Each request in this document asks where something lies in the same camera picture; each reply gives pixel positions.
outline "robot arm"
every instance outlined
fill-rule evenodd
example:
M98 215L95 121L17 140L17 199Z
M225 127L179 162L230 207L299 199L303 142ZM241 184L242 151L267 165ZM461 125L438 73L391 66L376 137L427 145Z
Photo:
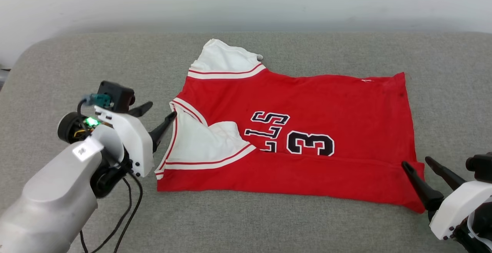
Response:
M403 162L402 167L428 211L434 235L454 239L471 253L492 252L492 153L466 161L476 181L465 181L431 157L426 163L452 188L447 198L420 179L410 164Z
M88 125L79 113L61 120L58 136L70 145L26 183L21 197L1 216L0 252L66 253L97 208L97 198L128 173L149 174L153 152L176 116L171 113L148 133L137 117L152 102L129 110L133 90L106 81L86 101L95 104L99 120Z

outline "wire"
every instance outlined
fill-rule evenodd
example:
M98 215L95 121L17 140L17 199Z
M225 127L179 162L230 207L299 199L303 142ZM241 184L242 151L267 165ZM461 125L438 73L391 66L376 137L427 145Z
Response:
M80 230L80 242L82 243L82 248L84 249L84 253L89 253L87 250L86 243L84 242L84 234L82 233L82 230Z
M77 134L80 134L80 133L85 133L85 132L86 132L86 131L85 131L84 129L79 130L79 131L77 131L77 132L75 132L75 133L73 134L73 137L75 138L75 137L77 137Z
M121 232L120 238L118 239L118 242L116 243L115 250L113 251L113 253L116 253L118 251L118 247L120 247L120 243L121 243L121 240L123 239L123 236L125 235L126 229L130 225L130 222L133 219L133 217L135 216L135 213L137 212L138 207L140 206L140 202L142 202L142 197L144 195L144 189L142 188L142 184L140 183L140 181L138 181L138 179L130 171L128 171L128 174L135 180L135 182L137 182L138 189L140 191L140 195L138 196L138 200L137 200L137 204L135 205L135 209L133 209L133 211L130 215L130 218L126 222L125 228L123 228L123 231Z
M128 213L131 210L131 187L125 178L123 178L123 181L126 184L126 186L128 187L128 197L130 198L130 204L128 205L128 208L126 208L125 213L120 217L120 220L116 224L116 227L111 232L111 234L109 234L109 236L102 242L102 244L100 246L98 246L96 249L94 249L94 251L92 251L92 253L99 251L116 234L116 232L118 231L118 229L121 226L121 223L123 223L123 220L125 219L126 215L128 215ZM80 243L82 244L82 248L84 248L84 253L88 253L86 243L84 241L84 235L82 234L82 231L80 231Z
M85 130L86 132L86 137L90 136L91 135L91 132L89 132L89 130L87 129L87 126L86 124L84 123L84 119L82 118L82 114L81 114L81 108L82 108L82 104L86 103L87 102L87 99L82 99L79 104L77 105L77 115L79 117L79 120L80 120L80 124L82 125L82 128Z

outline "red basketball jersey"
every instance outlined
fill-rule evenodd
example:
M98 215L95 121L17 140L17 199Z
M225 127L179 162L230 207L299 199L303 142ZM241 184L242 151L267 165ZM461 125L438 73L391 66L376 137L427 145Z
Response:
M424 211L401 168L407 161L423 176L403 73L293 78L269 71L258 59L219 40L204 46L171 107L196 122L181 129L201 125L208 134L200 136L207 138L193 141L193 130L173 135L156 170L158 190L327 195ZM224 122L237 125L236 138L251 151L207 141L220 140L218 133L236 135L216 131ZM193 148L200 148L197 155L185 153Z

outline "gray fabric surface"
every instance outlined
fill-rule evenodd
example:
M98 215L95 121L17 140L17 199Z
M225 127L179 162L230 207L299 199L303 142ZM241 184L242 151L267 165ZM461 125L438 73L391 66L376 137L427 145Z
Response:
M17 62L0 92L0 211L66 144L60 118L109 80L153 101L148 129L168 113L189 65L210 38L264 55L290 76L356 77L407 73L418 159L431 155L467 180L464 161L492 151L492 35L482 33L89 34L38 43ZM162 159L169 135L155 154ZM450 188L429 167L430 185ZM328 197L206 191L158 193L150 174L119 252L464 252L438 241L426 215L404 207ZM137 197L134 185L133 197ZM126 186L99 201L84 227L90 250L128 204ZM100 252L112 252L116 239ZM70 250L81 252L77 238Z

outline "label sticker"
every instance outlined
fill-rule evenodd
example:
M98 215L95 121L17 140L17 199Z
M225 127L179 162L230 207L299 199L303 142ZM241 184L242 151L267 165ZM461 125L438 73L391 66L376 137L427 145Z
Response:
M87 137L81 145L72 150L72 153L83 162L100 152L103 148L104 146L97 139Z

